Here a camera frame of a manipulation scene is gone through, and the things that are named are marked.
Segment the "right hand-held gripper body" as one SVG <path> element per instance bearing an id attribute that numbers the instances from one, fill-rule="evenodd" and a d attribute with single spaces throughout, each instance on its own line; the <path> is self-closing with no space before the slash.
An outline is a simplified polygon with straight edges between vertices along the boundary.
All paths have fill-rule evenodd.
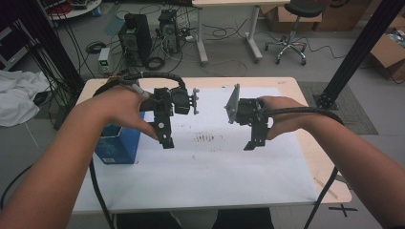
<path id="1" fill-rule="evenodd" d="M 253 126 L 254 124 L 267 125 L 268 117 L 264 115 L 264 102 L 259 98 L 240 98 L 240 85 L 236 84 L 234 90 L 224 106 L 228 122 Z"/>

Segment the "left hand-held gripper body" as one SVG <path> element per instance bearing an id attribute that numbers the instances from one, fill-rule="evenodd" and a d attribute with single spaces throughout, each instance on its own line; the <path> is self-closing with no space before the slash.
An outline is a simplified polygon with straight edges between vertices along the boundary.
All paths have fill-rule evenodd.
<path id="1" fill-rule="evenodd" d="M 198 113 L 198 92 L 198 89 L 194 89 L 192 94 L 189 94 L 182 87 L 155 88 L 153 94 L 141 103 L 139 110 L 141 112 L 152 111 L 154 116 L 188 115 L 190 110 L 193 110 L 193 114 L 196 115 Z"/>

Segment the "blue cardboard box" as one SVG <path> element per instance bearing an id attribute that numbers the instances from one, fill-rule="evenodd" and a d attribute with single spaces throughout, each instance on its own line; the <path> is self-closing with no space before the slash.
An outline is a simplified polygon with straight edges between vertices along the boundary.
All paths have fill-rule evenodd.
<path id="1" fill-rule="evenodd" d="M 95 153 L 104 164 L 133 164 L 140 131 L 107 124 L 96 144 Z"/>

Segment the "person's right hand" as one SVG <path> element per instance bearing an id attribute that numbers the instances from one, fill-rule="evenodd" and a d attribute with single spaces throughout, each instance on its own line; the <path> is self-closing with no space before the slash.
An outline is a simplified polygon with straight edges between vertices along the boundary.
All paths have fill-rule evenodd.
<path id="1" fill-rule="evenodd" d="M 303 104 L 285 96 L 264 95 L 260 97 L 270 110 L 303 107 Z M 272 126 L 267 130 L 266 139 L 272 140 L 278 135 L 303 129 L 313 114 L 277 114 L 274 116 Z"/>

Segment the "person's left hand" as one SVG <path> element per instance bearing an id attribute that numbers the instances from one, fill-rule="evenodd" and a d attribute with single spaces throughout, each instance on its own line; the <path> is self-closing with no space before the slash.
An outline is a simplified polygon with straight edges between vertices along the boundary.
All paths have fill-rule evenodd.
<path id="1" fill-rule="evenodd" d="M 144 121 L 139 114 L 140 105 L 145 97 L 132 89 L 115 86 L 80 103 L 91 112 L 90 118 L 101 120 L 101 127 L 115 124 L 139 130 L 154 139 L 158 139 L 154 127 Z"/>

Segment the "white paper sheet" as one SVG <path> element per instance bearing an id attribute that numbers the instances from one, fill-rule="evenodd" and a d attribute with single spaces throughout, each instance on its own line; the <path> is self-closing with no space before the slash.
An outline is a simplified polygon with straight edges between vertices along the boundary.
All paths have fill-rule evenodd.
<path id="1" fill-rule="evenodd" d="M 96 178 L 112 212 L 253 207 L 316 201 L 317 194 L 294 134 L 246 149 L 251 129 L 231 124 L 224 108 L 232 87 L 202 88 L 198 110 L 171 119 L 174 146 L 141 135 L 134 163 L 94 160 Z"/>

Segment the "small black computer tower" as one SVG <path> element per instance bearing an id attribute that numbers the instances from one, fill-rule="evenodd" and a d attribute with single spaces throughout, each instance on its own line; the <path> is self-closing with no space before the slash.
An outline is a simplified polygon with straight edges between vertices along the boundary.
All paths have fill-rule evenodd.
<path id="1" fill-rule="evenodd" d="M 163 49 L 169 53 L 178 53 L 180 50 L 180 37 L 175 10 L 162 10 L 159 17 L 160 34 Z"/>

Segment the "large black computer tower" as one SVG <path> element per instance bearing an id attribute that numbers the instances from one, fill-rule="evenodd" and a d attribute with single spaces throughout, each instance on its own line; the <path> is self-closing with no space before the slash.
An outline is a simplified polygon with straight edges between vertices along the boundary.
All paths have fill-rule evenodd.
<path id="1" fill-rule="evenodd" d="M 152 50 L 152 38 L 145 14 L 126 13 L 118 39 L 129 66 L 144 66 Z"/>

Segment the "silver power supply unit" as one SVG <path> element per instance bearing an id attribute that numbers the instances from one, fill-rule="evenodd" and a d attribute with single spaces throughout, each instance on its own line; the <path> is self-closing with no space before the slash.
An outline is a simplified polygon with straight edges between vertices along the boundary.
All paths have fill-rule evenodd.
<path id="1" fill-rule="evenodd" d="M 110 49 L 102 48 L 98 56 L 98 63 L 104 73 L 110 73 Z"/>

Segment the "person's black trousers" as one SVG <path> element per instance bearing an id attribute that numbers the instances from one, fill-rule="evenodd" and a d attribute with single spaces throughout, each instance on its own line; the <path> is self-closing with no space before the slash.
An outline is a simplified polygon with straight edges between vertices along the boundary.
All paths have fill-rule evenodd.
<path id="1" fill-rule="evenodd" d="M 117 214 L 117 229 L 184 229 L 169 212 Z M 219 210 L 210 229 L 274 229 L 268 208 Z"/>

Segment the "grey floor mat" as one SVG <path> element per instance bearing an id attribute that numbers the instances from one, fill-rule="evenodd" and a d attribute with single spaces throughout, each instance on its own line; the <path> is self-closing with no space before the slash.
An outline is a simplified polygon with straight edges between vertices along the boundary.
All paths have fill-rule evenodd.
<path id="1" fill-rule="evenodd" d="M 311 107 L 316 106 L 316 99 L 328 86 L 328 82 L 305 82 L 299 81 L 298 85 Z M 352 93 L 349 86 L 345 86 L 330 107 L 337 114 L 345 126 L 358 135 L 377 135 L 378 131 L 366 115 L 362 106 Z"/>

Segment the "closed brown cardboard box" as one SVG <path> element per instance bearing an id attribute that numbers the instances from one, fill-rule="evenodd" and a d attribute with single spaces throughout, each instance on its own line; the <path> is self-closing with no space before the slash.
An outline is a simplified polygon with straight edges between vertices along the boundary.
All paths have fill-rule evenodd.
<path id="1" fill-rule="evenodd" d="M 264 5 L 260 7 L 270 31 L 291 31 L 295 25 L 297 15 L 288 12 L 284 7 Z M 298 31 L 311 31 L 315 23 L 322 21 L 322 14 L 315 17 L 301 17 L 298 22 Z"/>

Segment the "white desk with legs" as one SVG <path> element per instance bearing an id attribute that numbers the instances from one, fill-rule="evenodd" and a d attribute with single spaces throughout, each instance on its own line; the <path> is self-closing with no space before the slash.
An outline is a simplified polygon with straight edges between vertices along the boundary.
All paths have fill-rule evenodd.
<path id="1" fill-rule="evenodd" d="M 251 6 L 252 13 L 250 17 L 250 30 L 245 34 L 245 41 L 253 53 L 253 61 L 259 63 L 263 59 L 263 56 L 254 40 L 254 33 L 260 7 L 262 5 L 274 5 L 278 7 L 289 2 L 290 0 L 192 0 L 192 5 L 198 9 L 198 34 L 196 44 L 201 64 L 205 65 L 208 63 L 208 57 L 203 43 L 203 8 L 218 6 Z"/>

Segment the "black swivel stool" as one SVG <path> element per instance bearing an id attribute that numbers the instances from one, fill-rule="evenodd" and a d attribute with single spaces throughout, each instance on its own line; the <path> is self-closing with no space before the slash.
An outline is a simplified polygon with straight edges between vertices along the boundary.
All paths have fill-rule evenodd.
<path id="1" fill-rule="evenodd" d="M 290 2 L 284 4 L 283 7 L 288 12 L 297 15 L 298 18 L 296 19 L 293 29 L 288 32 L 288 35 L 283 35 L 280 39 L 267 41 L 265 43 L 265 50 L 267 51 L 270 45 L 282 47 L 276 56 L 277 64 L 280 63 L 282 55 L 287 50 L 293 50 L 301 57 L 301 65 L 305 66 L 307 64 L 305 50 L 308 44 L 295 39 L 295 35 L 298 32 L 298 22 L 301 17 L 310 18 L 322 14 L 323 6 L 317 0 L 290 0 Z"/>

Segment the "round white table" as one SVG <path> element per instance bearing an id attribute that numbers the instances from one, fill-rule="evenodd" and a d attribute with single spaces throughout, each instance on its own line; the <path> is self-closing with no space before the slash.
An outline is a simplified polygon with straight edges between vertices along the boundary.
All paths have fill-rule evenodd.
<path id="1" fill-rule="evenodd" d="M 46 13 L 51 20 L 62 20 L 74 18 L 92 11 L 96 12 L 96 15 L 99 15 L 99 6 L 101 0 L 87 0 L 86 6 L 79 7 L 73 6 L 68 1 L 60 1 L 57 4 L 53 4 L 46 10 Z"/>

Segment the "white cloth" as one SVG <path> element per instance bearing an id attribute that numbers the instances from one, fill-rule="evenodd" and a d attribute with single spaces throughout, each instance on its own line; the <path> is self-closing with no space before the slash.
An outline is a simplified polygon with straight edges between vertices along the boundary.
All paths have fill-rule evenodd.
<path id="1" fill-rule="evenodd" d="M 33 118 L 39 93 L 48 92 L 50 82 L 42 72 L 0 71 L 0 126 L 12 127 Z"/>

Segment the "open brown cardboard box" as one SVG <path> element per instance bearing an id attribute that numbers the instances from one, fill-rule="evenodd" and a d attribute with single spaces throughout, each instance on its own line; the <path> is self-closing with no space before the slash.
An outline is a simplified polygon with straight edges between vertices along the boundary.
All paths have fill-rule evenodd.
<path id="1" fill-rule="evenodd" d="M 372 48 L 371 55 L 384 77 L 405 80 L 405 16 L 394 19 Z"/>

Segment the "black aluminium frame post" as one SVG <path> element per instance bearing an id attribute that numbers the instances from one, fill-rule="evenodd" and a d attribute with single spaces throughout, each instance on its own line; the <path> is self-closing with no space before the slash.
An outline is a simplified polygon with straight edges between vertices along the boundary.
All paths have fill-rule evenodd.
<path id="1" fill-rule="evenodd" d="M 370 53 L 374 45 L 388 29 L 396 16 L 405 7 L 405 0 L 382 0 L 373 16 L 355 40 L 353 46 L 337 69 L 333 78 L 319 97 L 315 100 L 318 108 L 329 109 L 350 79 L 353 77 L 361 62 Z"/>

